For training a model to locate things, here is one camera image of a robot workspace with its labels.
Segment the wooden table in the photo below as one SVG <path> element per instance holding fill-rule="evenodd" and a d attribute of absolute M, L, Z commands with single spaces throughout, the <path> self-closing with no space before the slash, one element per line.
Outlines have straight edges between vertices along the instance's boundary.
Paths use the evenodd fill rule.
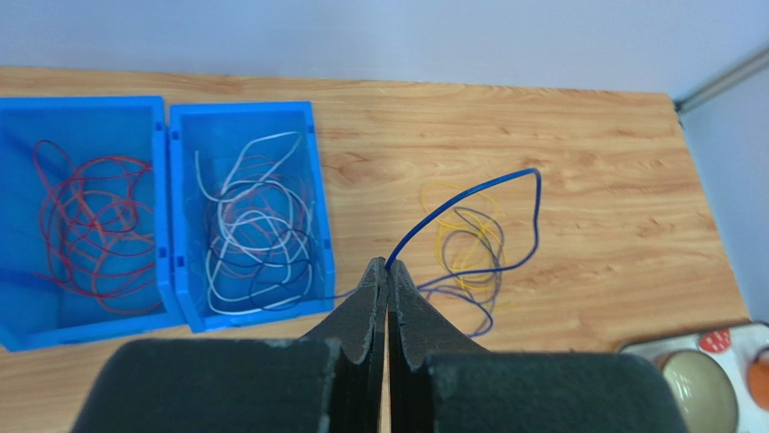
<path fill-rule="evenodd" d="M 432 180 L 469 187 L 525 167 L 544 177 L 542 244 L 505 276 L 494 350 L 614 350 L 626 340 L 747 320 L 666 95 L 382 81 L 0 68 L 2 96 L 164 95 L 168 104 L 312 101 L 338 290 L 425 213 Z M 490 191 L 505 235 L 532 241 L 533 180 Z M 440 274 L 435 232 L 403 252 L 416 281 Z M 439 299 L 463 329 L 473 307 Z M 293 337 L 302 318 L 206 336 Z M 152 336 L 189 336 L 184 327 Z M 64 431 L 105 360 L 129 338 L 0 353 L 3 431 Z"/>

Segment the blue plastic bin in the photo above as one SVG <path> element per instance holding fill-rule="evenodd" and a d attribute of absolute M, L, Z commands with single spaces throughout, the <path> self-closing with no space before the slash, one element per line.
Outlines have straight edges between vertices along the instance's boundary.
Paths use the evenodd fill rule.
<path fill-rule="evenodd" d="M 211 245 L 211 228 L 206 211 L 212 202 L 199 187 L 195 153 L 199 153 L 201 182 L 206 189 L 216 192 L 219 186 L 224 185 L 222 178 L 236 165 L 236 159 L 247 143 L 280 133 L 290 135 L 255 144 L 249 148 L 246 157 L 260 154 L 266 160 L 278 161 L 298 143 L 295 152 L 275 174 L 293 186 L 301 184 L 303 194 L 307 196 L 305 202 L 312 215 L 310 233 L 307 234 L 312 277 L 310 279 L 308 273 L 304 275 L 308 280 L 297 277 L 296 281 L 276 290 L 264 289 L 267 291 L 254 290 L 254 286 L 262 288 L 271 279 L 279 280 L 282 278 L 279 272 L 271 274 L 274 270 L 264 270 L 253 279 L 218 280 L 215 277 L 217 293 L 221 292 L 227 299 L 237 299 L 244 297 L 245 285 L 250 285 L 246 294 L 250 298 L 223 302 L 221 298 L 212 296 L 209 304 L 206 272 L 207 263 L 210 263 L 207 262 L 207 253 Z M 192 331 L 243 327 L 333 309 L 336 274 L 310 103 L 171 106 L 170 137 L 175 290 Z M 270 206 L 275 206 L 274 210 L 278 213 L 286 212 L 286 208 L 291 206 L 289 203 L 281 205 L 279 199 L 271 203 L 277 203 Z M 258 303 L 255 303 L 256 293 L 259 293 Z M 260 310 L 262 306 L 272 306 L 273 302 L 288 299 L 291 293 L 300 293 L 301 299 L 285 304 L 284 309 Z M 252 312 L 222 314 L 210 306 L 226 313 Z"/>
<path fill-rule="evenodd" d="M 143 233 L 154 231 L 154 256 L 149 252 L 141 260 L 150 267 L 155 260 L 155 284 L 153 272 L 148 271 L 141 278 L 150 285 L 123 298 L 106 300 L 106 304 L 114 309 L 143 309 L 160 301 L 160 306 L 143 315 L 116 314 L 99 307 L 93 298 L 67 292 L 44 278 L 51 269 L 38 215 L 47 193 L 32 162 L 35 144 L 41 140 L 58 144 L 75 165 L 113 155 L 152 164 L 152 172 L 136 182 L 134 198 L 153 207 L 153 216 L 137 218 L 140 222 L 136 224 Z M 41 148 L 38 154 L 49 182 L 71 176 L 71 167 L 52 148 Z M 128 336 L 184 322 L 171 287 L 167 140 L 161 97 L 0 99 L 0 161 L 5 164 L 0 175 L 0 342 L 8 350 Z M 109 185 L 102 189 L 116 192 Z M 85 197 L 86 201 L 98 200 Z M 152 248 L 147 245 L 144 251 Z M 130 254 L 131 249 L 127 246 L 124 253 Z M 74 262 L 94 266 L 77 257 Z M 54 266 L 59 272 L 60 263 Z M 136 266 L 133 258 L 109 260 L 101 271 L 114 274 L 132 266 Z"/>

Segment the gray wall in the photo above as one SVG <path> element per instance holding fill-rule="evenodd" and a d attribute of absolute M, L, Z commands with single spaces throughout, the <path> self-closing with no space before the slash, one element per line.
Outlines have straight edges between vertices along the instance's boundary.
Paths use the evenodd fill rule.
<path fill-rule="evenodd" d="M 0 64 L 678 97 L 767 23 L 769 0 L 0 0 Z"/>
<path fill-rule="evenodd" d="M 769 322 L 769 69 L 682 121 L 747 309 Z"/>

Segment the yellow string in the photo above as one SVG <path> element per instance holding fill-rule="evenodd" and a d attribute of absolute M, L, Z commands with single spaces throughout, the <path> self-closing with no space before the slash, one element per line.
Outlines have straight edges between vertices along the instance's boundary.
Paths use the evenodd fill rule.
<path fill-rule="evenodd" d="M 422 189 L 422 193 L 420 195 L 420 203 L 422 204 L 422 209 L 425 212 L 430 212 L 430 209 L 427 205 L 427 196 L 429 190 L 431 190 L 433 187 L 436 186 L 443 186 L 451 189 L 458 189 L 458 190 L 464 190 L 459 185 L 455 185 L 448 182 L 442 182 L 442 181 L 433 181 L 431 183 L 428 183 L 425 185 L 425 187 Z M 491 203 L 493 207 L 493 211 L 491 215 L 489 215 L 492 219 L 497 220 L 497 213 L 499 211 L 499 204 L 491 198 L 491 196 L 487 195 L 486 193 L 480 192 L 477 194 L 478 197 L 486 199 L 489 203 Z M 443 266 L 445 269 L 447 269 L 451 273 L 455 272 L 463 272 L 463 271 L 469 271 L 472 269 L 485 269 L 485 268 L 493 268 L 496 267 L 494 264 L 493 258 L 489 257 L 490 264 L 484 265 L 483 260 L 478 260 L 473 263 L 468 263 L 470 261 L 470 258 L 473 257 L 473 254 L 478 249 L 478 247 L 483 246 L 483 243 L 481 242 L 481 237 L 485 237 L 486 239 L 492 238 L 497 242 L 497 245 L 502 244 L 500 233 L 497 235 L 495 230 L 489 227 L 489 225 L 481 221 L 480 218 L 478 218 L 477 215 L 467 212 L 467 214 L 463 214 L 463 217 L 474 220 L 473 222 L 475 224 L 470 224 L 468 221 L 462 219 L 462 217 L 449 213 L 445 216 L 441 216 L 437 218 L 435 221 L 438 223 L 438 234 L 435 238 L 435 257 L 438 260 L 438 263 Z M 453 217 L 456 217 L 458 219 L 458 222 L 450 222 L 449 220 Z M 469 234 L 475 235 L 475 241 L 473 244 L 468 248 L 467 252 L 464 254 L 457 254 L 454 256 L 454 259 L 451 261 L 451 263 L 445 263 L 443 261 L 443 254 L 442 254 L 442 246 L 443 243 L 446 240 L 446 236 L 448 236 L 450 233 L 461 230 L 464 232 L 468 232 Z M 501 257 L 498 258 L 499 260 L 499 266 L 505 266 L 505 251 L 503 250 L 501 253 Z M 493 280 L 491 281 L 485 281 L 488 277 L 485 275 L 463 275 L 460 277 L 457 277 L 457 285 L 465 290 L 478 292 L 484 289 L 488 289 L 487 286 L 491 285 L 493 289 Z"/>

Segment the white cord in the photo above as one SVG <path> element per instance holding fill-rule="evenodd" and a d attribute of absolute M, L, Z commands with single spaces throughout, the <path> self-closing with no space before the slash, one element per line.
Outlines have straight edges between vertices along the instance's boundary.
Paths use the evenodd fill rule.
<path fill-rule="evenodd" d="M 233 180 L 233 178 L 236 176 L 238 171 L 241 170 L 241 165 L 243 164 L 244 158 L 248 153 L 248 150 L 254 144 L 266 142 L 268 140 L 273 140 L 273 139 L 277 139 L 277 138 L 288 136 L 288 135 L 294 135 L 294 134 L 297 135 L 297 139 L 294 142 L 291 149 L 280 160 L 278 160 L 278 162 L 273 164 L 269 170 L 262 173 L 261 175 L 258 175 L 256 179 L 253 179 L 256 175 L 246 175 L 241 179 Z M 257 138 L 255 140 L 252 140 L 251 142 L 248 142 L 238 154 L 235 164 L 232 166 L 232 169 L 229 171 L 229 173 L 225 177 L 225 180 L 221 186 L 221 190 L 219 191 L 220 197 L 218 198 L 209 194 L 206 188 L 203 186 L 203 180 L 200 172 L 199 152 L 195 151 L 195 174 L 198 182 L 198 187 L 201 193 L 203 194 L 203 196 L 205 196 L 208 200 L 217 204 L 216 219 L 217 219 L 218 233 L 216 233 L 216 236 L 211 241 L 211 245 L 209 246 L 209 249 L 206 252 L 205 265 L 206 265 L 206 279 L 208 281 L 208 290 L 207 290 L 208 307 L 212 311 L 218 314 L 243 315 L 243 314 L 250 314 L 250 313 L 255 313 L 259 311 L 269 310 L 276 307 L 280 307 L 281 305 L 285 305 L 286 303 L 293 302 L 297 299 L 303 298 L 304 296 L 307 296 L 307 294 L 310 292 L 310 287 L 312 285 L 312 266 L 310 263 L 310 252 L 308 251 L 307 243 L 310 241 L 309 236 L 310 236 L 310 228 L 312 224 L 312 213 L 310 212 L 310 209 L 308 209 L 307 205 L 304 203 L 304 201 L 301 199 L 301 197 L 298 194 L 286 188 L 281 182 L 268 179 L 273 173 L 275 173 L 275 171 L 284 162 L 286 162 L 291 157 L 291 155 L 294 154 L 294 152 L 296 152 L 296 149 L 298 148 L 300 142 L 301 142 L 301 135 L 298 132 L 273 134 L 273 135 Z M 235 196 L 232 198 L 227 198 L 227 194 L 230 191 L 230 189 L 238 185 L 243 185 L 244 188 L 246 189 L 235 194 Z M 287 212 L 288 215 L 287 216 L 269 215 L 257 209 L 248 209 L 242 214 L 237 215 L 236 213 L 238 212 L 238 209 L 236 209 L 236 205 L 239 203 L 239 201 L 244 199 L 245 200 L 250 199 L 250 195 L 253 194 L 255 191 L 259 190 L 260 188 L 279 189 L 285 196 L 285 199 L 288 203 L 288 212 Z M 294 202 L 299 206 L 302 214 L 305 215 L 304 221 L 302 222 L 302 227 L 295 227 Z M 273 206 L 270 206 L 270 203 L 266 203 L 266 205 L 268 206 L 268 208 L 274 208 Z M 274 239 L 277 239 L 278 242 L 270 244 L 269 246 L 262 246 L 258 244 L 258 240 L 254 240 L 251 238 L 248 238 L 248 240 L 252 244 L 244 244 L 243 242 L 238 241 L 236 237 L 237 230 L 241 229 L 241 227 L 244 227 L 244 226 L 254 226 L 256 224 L 266 224 L 268 227 L 266 231 L 274 235 Z M 279 229 L 279 226 L 285 227 L 286 229 L 285 236 L 282 235 L 281 230 Z M 299 236 L 299 233 L 301 232 L 303 232 L 302 234 L 304 235 L 303 239 L 300 238 Z M 263 236 L 262 239 L 266 241 L 265 242 L 266 244 L 272 243 L 274 240 L 270 235 Z M 289 248 L 289 243 L 291 242 L 292 239 L 295 239 L 298 245 L 298 248 L 294 252 L 290 251 L 290 248 Z M 215 244 L 218 244 L 218 243 L 221 243 L 221 250 L 219 251 L 219 254 L 215 256 L 213 254 L 214 252 L 212 248 L 214 247 Z M 279 253 L 279 255 L 283 256 L 285 258 L 285 263 L 267 262 L 263 260 L 261 257 L 259 257 L 258 255 L 259 253 L 270 253 L 273 251 L 276 251 Z M 248 259 L 254 262 L 254 266 L 263 266 L 265 268 L 284 268 L 285 276 L 283 280 L 280 282 L 274 282 L 268 287 L 260 290 L 256 290 L 256 291 L 249 290 L 244 296 L 239 296 L 234 298 L 226 297 L 222 295 L 217 289 L 216 281 L 218 278 L 220 280 L 221 278 L 224 278 L 220 275 L 221 267 L 222 267 L 222 264 L 226 261 L 225 257 L 230 253 L 239 253 L 244 255 L 245 257 L 247 257 Z M 299 265 L 303 270 L 305 270 L 304 272 L 307 272 L 307 283 L 301 295 L 294 295 L 287 299 L 281 299 L 279 301 L 273 302 L 272 304 L 264 306 L 262 308 L 255 308 L 255 309 L 248 309 L 248 310 L 227 311 L 227 310 L 218 309 L 214 306 L 213 297 L 216 297 L 217 299 L 223 302 L 242 302 L 244 300 L 253 299 L 254 297 L 263 295 L 272 290 L 283 287 L 285 284 L 289 283 L 292 280 L 292 276 L 294 274 L 293 268 L 298 266 L 295 263 L 296 261 L 306 262 L 306 264 Z"/>

